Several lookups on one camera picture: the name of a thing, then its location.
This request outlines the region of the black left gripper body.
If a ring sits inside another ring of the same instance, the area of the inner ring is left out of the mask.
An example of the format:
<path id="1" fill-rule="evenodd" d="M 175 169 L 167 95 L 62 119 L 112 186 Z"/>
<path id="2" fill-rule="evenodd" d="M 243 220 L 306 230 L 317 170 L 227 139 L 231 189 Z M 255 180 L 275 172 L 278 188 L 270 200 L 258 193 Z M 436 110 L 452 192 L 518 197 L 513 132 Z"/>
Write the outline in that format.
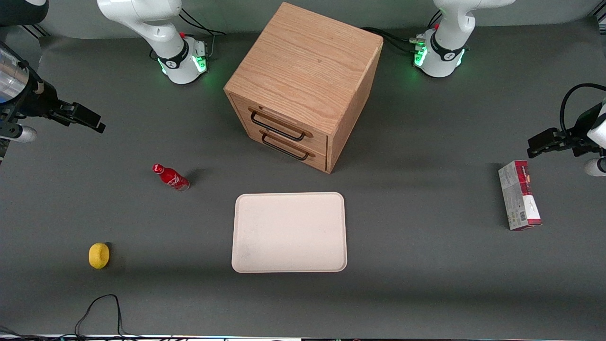
<path id="1" fill-rule="evenodd" d="M 602 153 L 602 147 L 599 147 L 596 142 L 593 142 L 587 136 L 589 130 L 597 122 L 602 107 L 603 104 L 596 104 L 592 108 L 585 110 L 585 112 L 576 119 L 574 126 L 567 130 L 574 141 L 572 147 L 574 157 L 580 157 L 587 153 Z"/>

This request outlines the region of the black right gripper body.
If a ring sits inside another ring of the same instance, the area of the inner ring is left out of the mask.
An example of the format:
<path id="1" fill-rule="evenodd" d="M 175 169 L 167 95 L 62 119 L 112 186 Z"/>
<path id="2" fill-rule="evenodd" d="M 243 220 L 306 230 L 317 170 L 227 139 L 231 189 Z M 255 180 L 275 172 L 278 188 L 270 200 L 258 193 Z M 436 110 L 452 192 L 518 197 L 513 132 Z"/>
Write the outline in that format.
<path id="1" fill-rule="evenodd" d="M 65 104 L 58 99 L 52 84 L 46 81 L 39 83 L 33 76 L 29 76 L 19 96 L 19 119 L 47 118 L 61 125 L 71 125 L 71 121 L 62 109 Z"/>

